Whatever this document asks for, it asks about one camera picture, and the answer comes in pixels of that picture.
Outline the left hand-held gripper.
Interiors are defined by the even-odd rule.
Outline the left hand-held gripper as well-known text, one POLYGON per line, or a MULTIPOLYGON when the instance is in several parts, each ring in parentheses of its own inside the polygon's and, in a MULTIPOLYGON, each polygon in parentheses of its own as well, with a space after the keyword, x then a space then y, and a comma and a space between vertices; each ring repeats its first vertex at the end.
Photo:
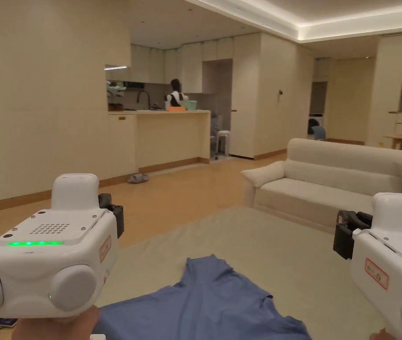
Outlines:
POLYGON ((123 207, 94 174, 63 174, 51 206, 0 236, 0 318, 75 317, 94 305, 113 270, 123 207))

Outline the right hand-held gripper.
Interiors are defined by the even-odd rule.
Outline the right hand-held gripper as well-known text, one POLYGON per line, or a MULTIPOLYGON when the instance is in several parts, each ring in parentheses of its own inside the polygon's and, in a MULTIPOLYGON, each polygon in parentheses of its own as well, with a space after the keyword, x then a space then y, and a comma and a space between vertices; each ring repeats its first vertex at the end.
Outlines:
POLYGON ((351 261, 351 277, 402 340, 402 193, 377 193, 373 214, 341 210, 333 250, 351 261))

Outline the person's right hand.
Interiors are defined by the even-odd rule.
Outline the person's right hand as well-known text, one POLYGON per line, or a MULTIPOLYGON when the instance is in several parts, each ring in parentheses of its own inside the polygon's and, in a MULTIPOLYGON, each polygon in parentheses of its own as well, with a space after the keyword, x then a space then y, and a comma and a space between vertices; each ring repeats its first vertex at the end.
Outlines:
POLYGON ((369 336, 369 340, 396 340, 396 338, 383 328, 376 333, 372 333, 369 336))

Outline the person's left hand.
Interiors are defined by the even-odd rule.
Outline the person's left hand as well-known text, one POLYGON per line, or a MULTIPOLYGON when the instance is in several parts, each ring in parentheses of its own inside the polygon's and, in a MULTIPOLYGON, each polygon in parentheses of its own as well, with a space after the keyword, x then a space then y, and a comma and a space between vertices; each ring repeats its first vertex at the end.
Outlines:
POLYGON ((100 309, 92 306, 76 318, 20 319, 12 332, 13 340, 89 340, 99 319, 100 309))

